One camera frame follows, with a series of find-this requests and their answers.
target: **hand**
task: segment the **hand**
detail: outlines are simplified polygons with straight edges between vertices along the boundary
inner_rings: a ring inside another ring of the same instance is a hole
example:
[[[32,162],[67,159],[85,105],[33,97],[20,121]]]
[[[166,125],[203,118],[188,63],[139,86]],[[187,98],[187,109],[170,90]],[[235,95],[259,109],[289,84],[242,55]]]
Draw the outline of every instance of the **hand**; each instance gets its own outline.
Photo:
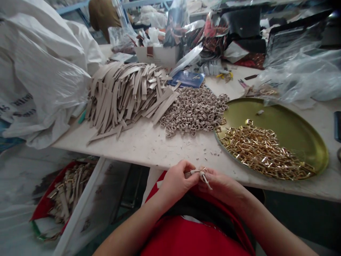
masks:
[[[236,210],[246,206],[246,199],[250,192],[240,183],[211,168],[206,168],[205,177],[213,190],[209,190],[206,183],[200,181],[199,190],[201,192],[209,193]]]
[[[194,170],[195,166],[186,160],[181,160],[177,165],[172,166],[166,173],[158,193],[162,198],[173,206],[179,201],[191,187],[196,185],[200,179],[199,173],[185,179],[185,172]]]

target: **blue package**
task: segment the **blue package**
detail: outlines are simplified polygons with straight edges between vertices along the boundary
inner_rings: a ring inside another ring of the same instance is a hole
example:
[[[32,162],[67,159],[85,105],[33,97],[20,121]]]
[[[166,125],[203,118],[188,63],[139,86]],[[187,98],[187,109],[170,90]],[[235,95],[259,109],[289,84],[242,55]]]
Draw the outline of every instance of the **blue package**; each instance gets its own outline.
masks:
[[[199,88],[205,78],[204,73],[194,73],[188,71],[179,71],[173,76],[173,80],[170,80],[168,84],[176,86],[180,81],[180,87],[193,87]]]

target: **black strap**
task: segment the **black strap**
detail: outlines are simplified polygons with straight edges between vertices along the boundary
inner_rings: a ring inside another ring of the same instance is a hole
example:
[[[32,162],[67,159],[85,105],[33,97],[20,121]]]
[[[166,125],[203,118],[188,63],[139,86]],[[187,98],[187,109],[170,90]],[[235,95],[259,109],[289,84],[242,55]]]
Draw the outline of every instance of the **black strap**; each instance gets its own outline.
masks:
[[[226,213],[210,202],[187,192],[164,216],[188,215],[201,222],[211,222],[229,238],[240,243],[232,221]]]

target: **red shirt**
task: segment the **red shirt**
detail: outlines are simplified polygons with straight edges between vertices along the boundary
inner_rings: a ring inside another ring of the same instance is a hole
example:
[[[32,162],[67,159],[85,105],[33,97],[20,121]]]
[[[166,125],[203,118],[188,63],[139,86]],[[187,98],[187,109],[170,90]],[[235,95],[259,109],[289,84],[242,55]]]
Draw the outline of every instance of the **red shirt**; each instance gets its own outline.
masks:
[[[166,171],[161,175],[158,181],[163,180],[165,174]],[[149,200],[157,190],[155,184],[147,200]],[[255,251],[234,210],[209,194],[201,193],[195,188],[192,189],[192,192],[196,196],[209,201],[226,212],[226,215],[230,217],[234,225],[241,244],[227,237],[212,223],[196,223],[186,220],[181,216],[168,216],[156,223],[146,245],[142,249],[141,255],[254,256]]]

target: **forearm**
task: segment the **forearm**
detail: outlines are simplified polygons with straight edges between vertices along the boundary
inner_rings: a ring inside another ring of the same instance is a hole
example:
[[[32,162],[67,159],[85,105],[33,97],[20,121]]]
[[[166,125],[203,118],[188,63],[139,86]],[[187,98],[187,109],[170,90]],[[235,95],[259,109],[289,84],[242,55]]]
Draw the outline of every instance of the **forearm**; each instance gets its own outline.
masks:
[[[99,255],[135,255],[146,242],[158,219],[171,207],[156,193],[129,219],[115,229],[94,253]]]
[[[248,191],[245,192],[245,205],[235,209],[268,256],[317,255]]]

